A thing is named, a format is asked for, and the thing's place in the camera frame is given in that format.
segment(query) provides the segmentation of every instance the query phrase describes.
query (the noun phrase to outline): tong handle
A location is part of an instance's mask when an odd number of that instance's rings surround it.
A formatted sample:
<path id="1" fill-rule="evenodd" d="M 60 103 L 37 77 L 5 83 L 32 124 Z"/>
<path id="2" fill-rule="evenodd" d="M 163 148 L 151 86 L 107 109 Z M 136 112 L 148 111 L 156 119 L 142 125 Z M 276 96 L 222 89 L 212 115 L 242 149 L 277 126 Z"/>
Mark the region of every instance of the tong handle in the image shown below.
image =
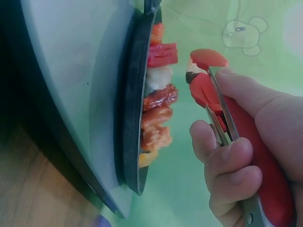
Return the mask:
<path id="1" fill-rule="evenodd" d="M 288 180 L 280 165 L 260 137 L 254 119 L 234 99 L 223 96 L 240 137 L 253 146 L 252 165 L 258 166 L 263 181 L 258 191 L 260 203 L 268 221 L 276 227 L 290 226 L 294 220 L 294 200 Z"/>

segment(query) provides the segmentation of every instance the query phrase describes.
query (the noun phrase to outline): green tablecloth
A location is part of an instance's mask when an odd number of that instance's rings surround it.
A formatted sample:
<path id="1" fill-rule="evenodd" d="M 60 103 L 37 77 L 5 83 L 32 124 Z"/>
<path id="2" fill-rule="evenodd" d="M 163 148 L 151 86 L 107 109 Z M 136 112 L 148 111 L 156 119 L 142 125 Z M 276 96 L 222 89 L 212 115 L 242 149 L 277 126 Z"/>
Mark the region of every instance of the green tablecloth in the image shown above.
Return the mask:
<path id="1" fill-rule="evenodd" d="M 188 129 L 207 115 L 185 83 L 189 54 L 209 48 L 230 67 L 274 89 L 303 95 L 303 3 L 297 0 L 163 0 L 164 42 L 177 42 L 179 64 L 173 83 L 179 101 L 172 106 L 173 143 L 151 165 L 143 196 L 134 195 L 131 215 L 118 219 L 101 212 L 113 227 L 218 227 L 208 208 L 203 165 L 191 147 Z"/>

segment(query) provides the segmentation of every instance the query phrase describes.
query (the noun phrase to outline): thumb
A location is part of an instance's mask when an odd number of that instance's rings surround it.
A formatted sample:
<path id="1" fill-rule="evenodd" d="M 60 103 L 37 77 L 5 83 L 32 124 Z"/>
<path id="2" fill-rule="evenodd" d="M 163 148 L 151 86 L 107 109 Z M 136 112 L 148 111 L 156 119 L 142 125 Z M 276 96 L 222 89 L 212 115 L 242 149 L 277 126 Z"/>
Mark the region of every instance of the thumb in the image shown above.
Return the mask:
<path id="1" fill-rule="evenodd" d="M 273 100 L 289 96 L 259 84 L 250 77 L 240 76 L 229 68 L 216 73 L 216 81 L 223 95 L 234 99 L 252 117 Z"/>

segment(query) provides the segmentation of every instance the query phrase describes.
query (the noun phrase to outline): toy tongs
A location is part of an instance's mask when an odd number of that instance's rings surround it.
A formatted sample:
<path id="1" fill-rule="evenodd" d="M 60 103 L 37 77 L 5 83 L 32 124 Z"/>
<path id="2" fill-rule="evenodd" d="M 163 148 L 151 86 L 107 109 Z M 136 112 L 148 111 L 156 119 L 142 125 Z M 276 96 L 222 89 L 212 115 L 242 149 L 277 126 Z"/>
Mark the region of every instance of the toy tongs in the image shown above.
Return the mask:
<path id="1" fill-rule="evenodd" d="M 222 95 L 216 72 L 228 66 L 219 53 L 199 49 L 191 53 L 186 79 L 192 97 L 206 109 L 223 146 L 239 137 L 250 140 L 254 150 L 252 165 L 258 166 L 263 180 L 258 193 L 241 201 L 246 227 L 293 227 L 295 208 L 291 189 L 280 165 L 263 143 L 254 119 L 235 100 Z"/>

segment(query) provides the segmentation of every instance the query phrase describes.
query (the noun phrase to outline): cartoon bear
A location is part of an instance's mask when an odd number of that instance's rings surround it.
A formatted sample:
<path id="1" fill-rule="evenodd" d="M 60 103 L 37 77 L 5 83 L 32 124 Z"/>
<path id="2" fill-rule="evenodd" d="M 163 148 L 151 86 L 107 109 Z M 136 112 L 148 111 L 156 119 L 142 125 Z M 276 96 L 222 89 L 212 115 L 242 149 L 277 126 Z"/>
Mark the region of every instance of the cartoon bear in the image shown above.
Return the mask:
<path id="1" fill-rule="evenodd" d="M 259 17 L 253 17 L 248 24 L 233 20 L 223 31 L 223 44 L 228 48 L 242 48 L 245 55 L 255 56 L 260 52 L 260 34 L 266 29 L 267 23 Z"/>

